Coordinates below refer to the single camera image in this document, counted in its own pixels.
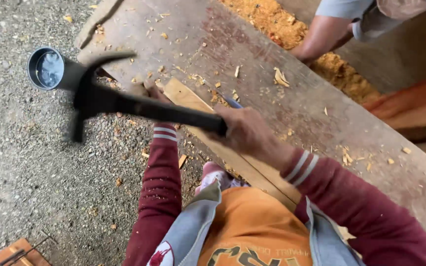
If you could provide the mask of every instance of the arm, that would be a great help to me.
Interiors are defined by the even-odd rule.
[[[290,151],[281,176],[338,225],[348,227],[356,236],[348,243],[364,263],[426,266],[426,232],[406,208],[331,158]]]
[[[368,266],[426,266],[426,232],[407,209],[335,160],[281,143],[259,112],[224,106],[215,110],[228,125],[226,138],[216,139],[281,171],[326,215],[348,227],[356,236],[348,243]]]
[[[175,128],[154,125],[151,154],[142,179],[138,219],[123,265],[145,265],[182,210]]]

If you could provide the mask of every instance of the striped cuff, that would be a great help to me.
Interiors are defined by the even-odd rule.
[[[282,175],[284,177],[284,180],[289,182],[290,184],[294,186],[300,185],[305,178],[308,177],[308,175],[313,171],[315,168],[315,165],[318,161],[318,156],[315,154],[311,154],[307,150],[302,150],[303,153],[297,154],[297,157],[293,158],[292,160],[292,167],[288,169],[288,171],[291,171],[289,174],[285,173]]]
[[[154,140],[170,140],[177,143],[175,128],[168,123],[154,124]]]

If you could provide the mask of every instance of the hand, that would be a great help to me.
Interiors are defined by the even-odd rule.
[[[211,136],[240,154],[250,155],[281,171],[290,163],[294,148],[281,142],[267,126],[259,112],[249,107],[241,109],[215,106],[228,131],[226,137]]]
[[[163,103],[173,104],[167,96],[164,95],[164,91],[155,84],[154,81],[147,80],[144,82],[144,87],[147,89],[149,97],[152,99],[159,100]]]

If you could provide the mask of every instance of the forearm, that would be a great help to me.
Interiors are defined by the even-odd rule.
[[[157,123],[124,265],[145,265],[182,209],[176,133]]]
[[[426,232],[407,209],[333,159],[294,149],[289,161],[282,177],[337,224],[348,227],[356,236],[349,244],[367,265],[395,265],[403,259],[426,265]]]

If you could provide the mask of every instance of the person's right hand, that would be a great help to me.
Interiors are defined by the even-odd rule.
[[[281,142],[268,127],[259,112],[249,107],[241,109],[215,106],[228,131],[226,137],[211,136],[240,154],[250,155],[281,171],[289,164],[293,147]]]

